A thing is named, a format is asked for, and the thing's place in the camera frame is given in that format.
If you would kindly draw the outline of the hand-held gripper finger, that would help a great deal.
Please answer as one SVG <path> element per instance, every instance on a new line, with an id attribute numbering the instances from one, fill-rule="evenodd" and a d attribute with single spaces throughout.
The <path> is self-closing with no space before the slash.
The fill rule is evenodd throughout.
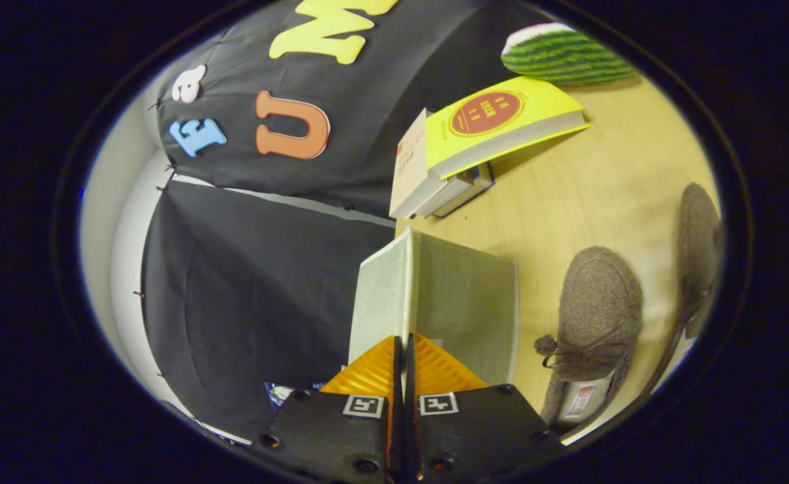
<path id="1" fill-rule="evenodd" d="M 403 469 L 402 341 L 384 338 L 318 390 L 295 390 L 250 453 L 299 483 L 393 483 Z"/>
<path id="2" fill-rule="evenodd" d="M 410 483 L 507 483 L 566 454 L 511 383 L 490 385 L 418 333 L 404 374 L 404 478 Z"/>

